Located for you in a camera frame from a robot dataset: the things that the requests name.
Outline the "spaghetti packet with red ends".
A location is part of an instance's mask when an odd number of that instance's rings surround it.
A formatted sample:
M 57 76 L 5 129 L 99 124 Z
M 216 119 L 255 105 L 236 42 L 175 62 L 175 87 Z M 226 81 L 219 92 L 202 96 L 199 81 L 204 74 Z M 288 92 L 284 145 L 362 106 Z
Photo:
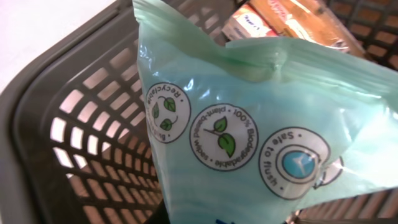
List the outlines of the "spaghetti packet with red ends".
M 280 36 L 303 39 L 367 59 L 364 49 L 324 3 L 317 0 L 250 0 Z

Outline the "teal snack packet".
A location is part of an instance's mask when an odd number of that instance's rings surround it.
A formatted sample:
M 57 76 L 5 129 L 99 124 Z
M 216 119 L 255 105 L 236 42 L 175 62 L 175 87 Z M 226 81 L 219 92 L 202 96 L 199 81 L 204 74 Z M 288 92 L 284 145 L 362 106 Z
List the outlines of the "teal snack packet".
M 133 6 L 171 223 L 282 223 L 397 187 L 395 71 L 300 39 L 220 46 L 163 1 Z

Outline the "grey plastic lattice basket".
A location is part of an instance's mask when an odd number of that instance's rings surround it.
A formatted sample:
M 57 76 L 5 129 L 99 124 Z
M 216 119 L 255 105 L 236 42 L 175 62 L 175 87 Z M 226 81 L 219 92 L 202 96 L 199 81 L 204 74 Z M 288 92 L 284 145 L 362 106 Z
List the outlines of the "grey plastic lattice basket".
M 47 52 L 2 94 L 2 152 L 15 160 L 2 159 L 1 174 L 22 181 L 1 181 L 4 223 L 171 223 L 147 129 L 133 3 L 66 52 Z M 384 190 L 318 203 L 282 223 L 396 223 L 391 200 L 344 203 Z

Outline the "Kleenex tissue multipack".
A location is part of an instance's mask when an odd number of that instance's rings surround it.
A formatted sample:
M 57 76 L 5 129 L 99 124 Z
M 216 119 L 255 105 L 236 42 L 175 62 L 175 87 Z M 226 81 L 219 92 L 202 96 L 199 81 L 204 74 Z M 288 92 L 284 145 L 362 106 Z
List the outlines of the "Kleenex tissue multipack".
M 227 20 L 222 33 L 229 40 L 278 37 L 270 25 L 248 4 L 243 4 Z

